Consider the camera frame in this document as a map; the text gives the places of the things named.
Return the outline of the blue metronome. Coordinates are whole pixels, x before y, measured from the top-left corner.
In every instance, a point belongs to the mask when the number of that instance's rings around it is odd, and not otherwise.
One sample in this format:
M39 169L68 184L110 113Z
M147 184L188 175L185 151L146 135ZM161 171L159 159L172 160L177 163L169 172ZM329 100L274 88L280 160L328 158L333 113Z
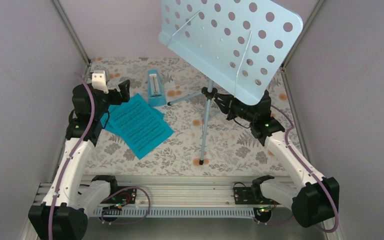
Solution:
M148 104L153 108L167 104L162 79L156 69L148 71Z

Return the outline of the blue sheet music paper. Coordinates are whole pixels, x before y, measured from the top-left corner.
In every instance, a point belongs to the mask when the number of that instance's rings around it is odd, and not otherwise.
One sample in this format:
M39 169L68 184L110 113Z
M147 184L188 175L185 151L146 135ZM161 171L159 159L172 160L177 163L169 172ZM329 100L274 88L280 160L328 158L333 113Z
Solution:
M164 114L149 106L140 94L120 105L110 105L101 118L104 128L122 138L138 159L142 159L167 140L173 129Z
M109 108L108 130L121 137L132 134L143 135L149 131L165 128L167 124L148 105L139 103L111 105Z

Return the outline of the light blue music stand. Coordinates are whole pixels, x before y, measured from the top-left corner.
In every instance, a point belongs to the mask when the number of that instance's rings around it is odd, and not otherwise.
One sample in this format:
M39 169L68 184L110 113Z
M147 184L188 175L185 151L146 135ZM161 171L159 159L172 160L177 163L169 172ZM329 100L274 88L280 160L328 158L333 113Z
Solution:
M163 0L161 9L159 41L208 77L205 122L215 94L256 105L304 26L270 0Z

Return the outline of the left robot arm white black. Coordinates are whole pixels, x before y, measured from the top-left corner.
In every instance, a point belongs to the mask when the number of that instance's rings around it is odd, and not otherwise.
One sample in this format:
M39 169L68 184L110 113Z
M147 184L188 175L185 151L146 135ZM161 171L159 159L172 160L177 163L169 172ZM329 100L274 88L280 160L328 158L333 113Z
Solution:
M72 90L74 109L69 115L61 163L46 196L28 212L41 240L81 240L99 204L119 197L117 180L111 175L94 177L82 193L79 188L86 163L105 127L101 118L109 113L111 105L120 106L130 100L130 84L125 80L118 89L105 92L82 82Z

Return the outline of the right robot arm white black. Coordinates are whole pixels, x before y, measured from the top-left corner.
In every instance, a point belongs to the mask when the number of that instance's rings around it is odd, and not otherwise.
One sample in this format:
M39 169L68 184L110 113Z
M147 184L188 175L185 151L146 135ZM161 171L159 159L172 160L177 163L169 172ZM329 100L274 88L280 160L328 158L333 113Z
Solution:
M258 204L272 200L288 208L297 223L308 228L334 219L330 229L333 233L339 227L340 185L334 177L327 178L303 156L289 138L290 128L285 127L272 116L272 100L268 91L256 105L246 105L231 94L215 95L215 102L228 120L241 118L249 122L249 129L263 147L274 154L291 177L294 187L276 180L271 175L256 178L251 184L251 198Z

